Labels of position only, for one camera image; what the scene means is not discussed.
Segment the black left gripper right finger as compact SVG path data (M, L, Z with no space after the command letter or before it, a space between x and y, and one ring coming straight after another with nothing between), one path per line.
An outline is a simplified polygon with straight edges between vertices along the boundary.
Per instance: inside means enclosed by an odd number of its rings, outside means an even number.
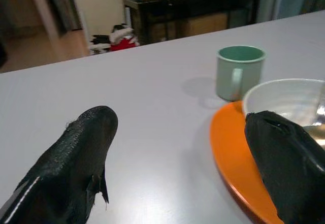
M297 123L271 111L248 113L245 138L284 223L324 223L324 149Z

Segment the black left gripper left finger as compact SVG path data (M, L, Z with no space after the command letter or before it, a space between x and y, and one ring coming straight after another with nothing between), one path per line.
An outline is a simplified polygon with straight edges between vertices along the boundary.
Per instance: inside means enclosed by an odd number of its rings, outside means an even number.
M105 162L117 128L108 106L83 112L19 181L1 223L86 223L96 195L109 200Z

